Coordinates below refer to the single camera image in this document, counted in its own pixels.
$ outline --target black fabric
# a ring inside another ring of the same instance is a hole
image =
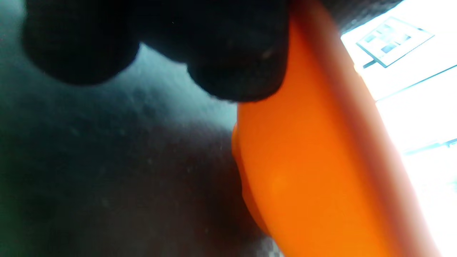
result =
[[[400,0],[324,0],[342,32]],[[100,84],[143,42],[188,65],[208,93],[237,102],[275,93],[287,63],[287,0],[27,0],[22,43],[45,73]]]

